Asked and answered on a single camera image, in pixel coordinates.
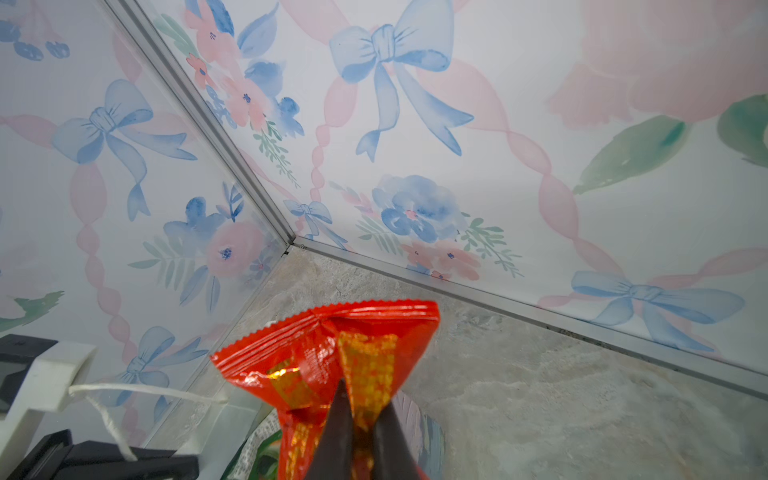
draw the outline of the red snack wrapper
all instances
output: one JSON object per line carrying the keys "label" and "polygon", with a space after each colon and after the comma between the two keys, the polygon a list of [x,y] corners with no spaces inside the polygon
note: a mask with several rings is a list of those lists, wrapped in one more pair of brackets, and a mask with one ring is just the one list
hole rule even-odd
{"label": "red snack wrapper", "polygon": [[274,406],[283,427],[278,478],[301,480],[323,433],[336,387],[346,381],[357,432],[353,477],[369,477],[366,434],[437,330],[434,302],[398,300],[307,310],[211,356],[228,382]]}

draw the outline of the blue ribbon bow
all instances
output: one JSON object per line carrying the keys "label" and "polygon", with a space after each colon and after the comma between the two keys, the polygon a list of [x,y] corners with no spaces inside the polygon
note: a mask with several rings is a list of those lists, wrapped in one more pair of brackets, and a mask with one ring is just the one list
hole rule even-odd
{"label": "blue ribbon bow", "polygon": [[382,64],[391,61],[397,79],[424,125],[457,155],[462,149],[449,131],[474,120],[470,114],[449,107],[428,93],[411,76],[405,65],[429,71],[444,71],[451,64],[453,50],[453,1],[413,0],[397,25],[384,25],[369,34],[362,27],[349,27],[330,41],[336,70],[350,84],[373,74],[379,103],[379,128],[363,135],[355,153],[366,152],[373,161],[379,135],[397,124],[400,105],[397,90]]}
{"label": "blue ribbon bow", "polygon": [[328,211],[328,207],[321,204],[320,202],[312,202],[309,205],[306,205],[299,204],[293,200],[283,200],[283,203],[286,205],[286,207],[288,207],[290,213],[296,215],[297,217],[306,218],[306,224],[310,226],[311,232],[311,234],[307,235],[306,238],[314,240],[315,236],[320,235],[320,231],[322,231],[331,240],[333,240],[333,242],[336,243],[340,249],[346,250],[346,247],[344,246],[346,240],[334,233],[333,230],[320,223],[333,223],[331,220],[331,213]]}
{"label": "blue ribbon bow", "polygon": [[[173,355],[158,359],[158,356],[173,345],[174,341],[176,341],[176,337],[161,326],[153,326],[147,330],[139,342],[138,354],[128,363],[125,373],[117,377],[117,381],[129,385],[140,382],[145,385],[168,387],[170,385],[168,375],[159,370],[145,372],[144,369],[147,367],[157,368],[177,365],[189,362],[208,353],[207,350],[195,350],[200,345],[200,337],[197,337],[192,343]],[[120,406],[128,400],[132,393],[128,390],[107,390],[101,394],[101,401],[106,406]],[[156,420],[159,416],[158,414],[162,414],[167,406],[167,400],[161,396],[154,408]]]}
{"label": "blue ribbon bow", "polygon": [[127,80],[115,80],[104,96],[104,107],[93,111],[86,118],[72,118],[56,129],[53,146],[70,160],[78,164],[95,161],[107,141],[112,153],[123,162],[136,180],[136,185],[128,194],[128,218],[133,221],[137,212],[150,215],[141,181],[147,176],[147,163],[144,157],[129,143],[115,137],[113,132],[120,131],[133,142],[143,145],[167,157],[183,160],[197,160],[191,153],[179,146],[187,139],[187,134],[152,135],[126,128],[151,120],[154,113],[144,96]]}
{"label": "blue ribbon bow", "polygon": [[626,278],[610,273],[576,272],[571,286],[576,293],[618,298],[612,300],[592,323],[605,326],[628,322],[634,315],[632,300],[644,303],[642,317],[650,337],[657,343],[675,348],[713,352],[670,324],[658,310],[672,312],[696,323],[717,323],[744,307],[744,299],[735,293],[708,288],[665,290],[658,286],[634,285]]}

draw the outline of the white cord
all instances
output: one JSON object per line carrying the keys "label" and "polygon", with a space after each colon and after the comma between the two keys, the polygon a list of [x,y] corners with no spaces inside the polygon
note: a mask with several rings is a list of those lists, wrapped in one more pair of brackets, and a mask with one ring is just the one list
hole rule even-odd
{"label": "white cord", "polygon": [[[191,400],[193,402],[208,403],[208,404],[226,403],[228,400],[228,398],[224,395],[206,397],[201,395],[195,395],[194,393],[185,392],[183,390],[165,389],[163,387],[152,386],[152,385],[139,385],[139,384],[128,385],[125,383],[88,383],[88,384],[73,385],[69,387],[69,395],[76,396],[79,392],[92,392],[94,390],[128,390],[130,392],[166,395],[166,396],[171,396],[178,399],[185,399],[185,400]],[[88,400],[91,403],[91,405],[93,405],[94,408],[101,415],[101,421],[104,422],[104,427],[107,429],[107,432],[109,432],[109,434],[112,435],[115,445],[118,446],[118,449],[120,450],[120,453],[123,455],[123,458],[125,458],[125,461],[136,462],[138,458],[131,451],[131,447],[129,446],[128,441],[123,436],[123,432],[121,432],[118,424],[115,423],[112,417],[109,416],[109,411],[107,410],[107,407],[104,406],[104,404],[102,404],[101,402],[99,402],[95,397],[93,397],[92,395],[89,395],[88,393],[85,394],[85,399]]]}

